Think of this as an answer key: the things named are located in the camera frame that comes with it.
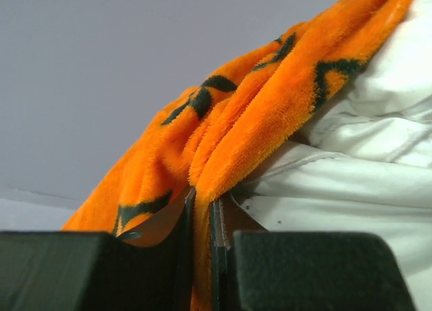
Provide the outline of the orange patterned fleece pillowcase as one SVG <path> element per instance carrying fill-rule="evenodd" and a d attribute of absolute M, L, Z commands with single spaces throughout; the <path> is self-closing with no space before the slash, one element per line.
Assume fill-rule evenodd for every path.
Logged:
<path fill-rule="evenodd" d="M 156 114 L 63 229 L 121 235 L 194 187 L 191 308 L 210 310 L 210 203 L 360 72 L 412 1 L 339 0 L 222 65 Z"/>

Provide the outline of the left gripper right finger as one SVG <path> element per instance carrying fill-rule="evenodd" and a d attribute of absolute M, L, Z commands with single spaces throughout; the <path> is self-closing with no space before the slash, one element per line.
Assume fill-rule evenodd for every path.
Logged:
<path fill-rule="evenodd" d="M 214 310 L 414 310 L 376 235 L 268 231 L 229 194 L 211 204 L 210 224 Z"/>

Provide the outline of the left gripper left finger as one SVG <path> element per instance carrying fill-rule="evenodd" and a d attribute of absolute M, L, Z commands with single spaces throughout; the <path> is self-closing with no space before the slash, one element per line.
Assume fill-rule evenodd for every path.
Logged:
<path fill-rule="evenodd" d="M 2 232 L 1 309 L 188 310 L 194 197 L 186 188 L 118 237 Z"/>

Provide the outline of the white pillow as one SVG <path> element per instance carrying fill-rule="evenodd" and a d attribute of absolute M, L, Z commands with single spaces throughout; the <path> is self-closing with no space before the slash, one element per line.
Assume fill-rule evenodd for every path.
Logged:
<path fill-rule="evenodd" d="M 232 195 L 271 231 L 363 231 L 431 309 L 431 0 Z"/>

